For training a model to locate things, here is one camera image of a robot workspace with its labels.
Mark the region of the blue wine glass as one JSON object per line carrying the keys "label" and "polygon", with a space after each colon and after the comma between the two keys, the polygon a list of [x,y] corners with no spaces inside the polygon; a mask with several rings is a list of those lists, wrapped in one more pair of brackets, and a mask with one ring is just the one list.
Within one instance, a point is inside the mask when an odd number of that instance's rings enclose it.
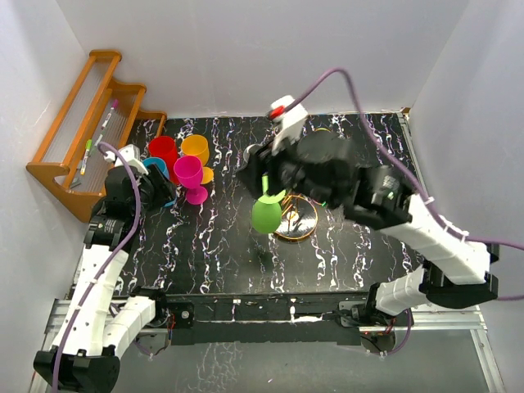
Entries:
{"label": "blue wine glass", "polygon": [[152,186],[152,204],[159,207],[164,202],[164,207],[171,207],[177,200],[174,183],[170,180],[167,164],[157,157],[146,158],[143,162],[147,169],[147,180]]}

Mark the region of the magenta wine glass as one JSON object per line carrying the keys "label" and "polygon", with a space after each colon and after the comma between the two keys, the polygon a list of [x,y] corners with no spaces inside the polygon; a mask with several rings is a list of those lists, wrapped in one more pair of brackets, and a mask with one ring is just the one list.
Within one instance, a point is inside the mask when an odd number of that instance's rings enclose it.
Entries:
{"label": "magenta wine glass", "polygon": [[180,184],[187,189],[186,200],[191,205],[201,205],[208,197],[207,190],[201,185],[203,165],[195,156],[182,156],[174,163],[174,174]]}

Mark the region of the green wine glass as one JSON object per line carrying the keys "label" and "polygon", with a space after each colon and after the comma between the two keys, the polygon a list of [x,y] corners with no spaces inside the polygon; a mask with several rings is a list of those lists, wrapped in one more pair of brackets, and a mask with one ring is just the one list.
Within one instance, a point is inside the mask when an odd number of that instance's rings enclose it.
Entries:
{"label": "green wine glass", "polygon": [[253,205],[251,211],[251,225],[255,231],[263,234],[274,233],[282,218],[282,207],[280,202],[284,199],[287,192],[280,191],[276,195],[269,195],[269,178],[265,174],[262,177],[262,196]]}

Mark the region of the red wine glass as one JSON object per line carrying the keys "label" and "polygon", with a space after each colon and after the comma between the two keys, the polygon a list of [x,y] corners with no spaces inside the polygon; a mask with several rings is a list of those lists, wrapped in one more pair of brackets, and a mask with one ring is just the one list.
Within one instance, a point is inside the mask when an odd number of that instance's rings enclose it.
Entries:
{"label": "red wine glass", "polygon": [[165,162],[170,181],[179,184],[174,172],[174,164],[178,159],[178,148],[174,139],[169,136],[156,137],[149,142],[148,150],[151,156],[161,158]]}

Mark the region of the yellow orange wine glass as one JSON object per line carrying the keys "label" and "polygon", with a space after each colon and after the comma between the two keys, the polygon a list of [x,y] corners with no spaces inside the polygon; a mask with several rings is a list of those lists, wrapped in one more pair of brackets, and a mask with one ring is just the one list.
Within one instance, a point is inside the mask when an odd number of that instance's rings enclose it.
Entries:
{"label": "yellow orange wine glass", "polygon": [[181,151],[185,156],[195,156],[200,160],[203,169],[202,184],[210,183],[214,179],[213,170],[207,166],[210,158],[210,149],[206,137],[198,134],[186,137],[182,141]]}

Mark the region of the clear wine glass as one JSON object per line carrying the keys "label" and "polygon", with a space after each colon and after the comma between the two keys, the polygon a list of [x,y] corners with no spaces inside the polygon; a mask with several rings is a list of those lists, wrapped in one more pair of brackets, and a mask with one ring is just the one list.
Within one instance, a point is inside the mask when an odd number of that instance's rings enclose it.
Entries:
{"label": "clear wine glass", "polygon": [[242,153],[242,157],[243,157],[243,160],[248,163],[249,162],[249,159],[250,159],[250,156],[251,156],[251,153],[253,152],[257,152],[260,148],[260,145],[258,144],[251,144],[249,145],[245,150],[244,152]]}

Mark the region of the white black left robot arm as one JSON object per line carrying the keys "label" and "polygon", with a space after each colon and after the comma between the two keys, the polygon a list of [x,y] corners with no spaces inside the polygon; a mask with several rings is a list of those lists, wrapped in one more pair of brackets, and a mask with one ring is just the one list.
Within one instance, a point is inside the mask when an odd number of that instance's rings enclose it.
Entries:
{"label": "white black left robot arm", "polygon": [[143,212],[162,207],[174,190],[157,165],[110,169],[106,195],[90,214],[82,264],[69,309],[49,350],[34,357],[34,371],[52,391],[110,392],[120,360],[147,324],[159,327],[169,306],[159,289],[133,293],[114,317],[108,313]]}

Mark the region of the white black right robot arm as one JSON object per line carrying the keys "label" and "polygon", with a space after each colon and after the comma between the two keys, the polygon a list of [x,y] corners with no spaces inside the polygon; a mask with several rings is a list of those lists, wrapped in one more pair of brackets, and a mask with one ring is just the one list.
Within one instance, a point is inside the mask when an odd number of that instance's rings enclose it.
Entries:
{"label": "white black right robot arm", "polygon": [[366,301],[342,310],[342,318],[382,325],[422,304],[464,309],[497,299],[499,280],[490,274],[497,249],[453,237],[392,167],[359,165],[350,140],[318,131],[297,142],[284,138],[279,148],[271,142],[251,145],[244,158],[237,176],[254,198],[287,189],[329,209],[341,207],[346,219],[394,237],[423,256],[412,273],[373,284]]}

